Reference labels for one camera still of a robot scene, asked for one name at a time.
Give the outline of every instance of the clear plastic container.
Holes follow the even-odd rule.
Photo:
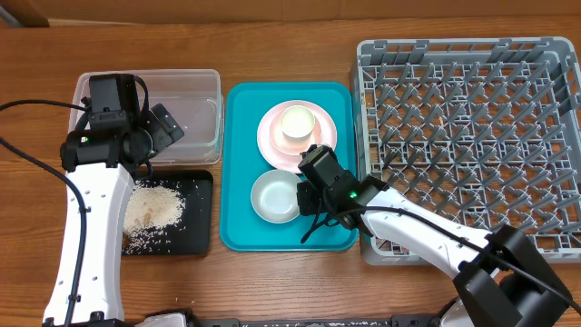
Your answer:
[[[152,159],[153,165],[216,164],[222,156],[223,105],[220,75],[212,69],[163,69],[85,73],[74,91],[74,104],[89,96],[89,77],[97,74],[135,74],[147,85],[149,104],[163,104],[185,136]],[[137,85],[140,106],[143,89]],[[81,116],[71,111],[69,131]]]

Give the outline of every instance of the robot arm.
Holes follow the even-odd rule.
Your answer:
[[[461,302],[445,310],[439,326],[548,327],[568,307],[553,292],[531,282],[530,277],[535,278],[572,298],[535,246],[517,229],[503,226],[490,233],[453,223],[411,203],[379,179],[368,176],[360,182],[340,167],[335,153],[325,145],[313,145],[303,154],[299,169],[307,179],[298,186],[301,213],[313,207],[309,201],[318,194],[317,203],[322,201],[343,227],[396,242],[453,279]],[[474,251],[458,241],[468,241],[481,250]],[[507,268],[491,258],[500,257],[521,273],[509,275],[498,285],[491,275]]]
[[[145,93],[139,108],[136,84]],[[77,300],[71,321],[69,298],[76,271],[81,217],[77,199],[67,188],[67,217],[58,277],[44,311],[44,327],[107,321],[125,326],[119,273],[123,221],[137,168],[183,137],[184,132],[162,104],[151,110],[145,83],[130,74],[89,79],[86,113],[61,147],[66,176],[83,195],[86,239]]]
[[[401,208],[416,213],[479,247],[488,245],[486,236],[490,232],[453,223],[412,203],[393,188],[379,192],[368,206]],[[460,263],[472,262],[478,255],[476,251],[466,246],[458,246],[457,242],[407,215],[369,211],[361,215],[361,220],[376,237],[404,246],[438,267],[450,278],[459,273]]]
[[[83,193],[87,209],[87,239],[84,264],[72,323],[93,319],[124,317],[119,284],[123,218],[133,191],[133,178],[121,165],[107,168],[105,163],[78,166],[67,177]],[[43,321],[64,324],[68,296],[73,281],[79,243],[79,207],[67,188],[67,214],[61,263],[53,295],[44,311]]]

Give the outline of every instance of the small white cup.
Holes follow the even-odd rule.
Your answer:
[[[281,130],[291,140],[307,139],[315,128],[315,116],[304,105],[292,105],[282,112]]]

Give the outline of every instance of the white bowl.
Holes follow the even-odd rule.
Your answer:
[[[294,173],[271,170],[259,177],[251,191],[252,208],[269,223],[287,223],[299,216],[297,184]]]
[[[302,141],[309,138],[315,123],[314,114],[304,105],[292,105],[281,114],[281,130],[291,140]]]

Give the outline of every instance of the gray dish rack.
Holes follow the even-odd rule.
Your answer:
[[[351,70],[360,177],[468,226],[581,262],[579,63],[560,37],[370,40]],[[374,265],[423,264],[362,235]]]

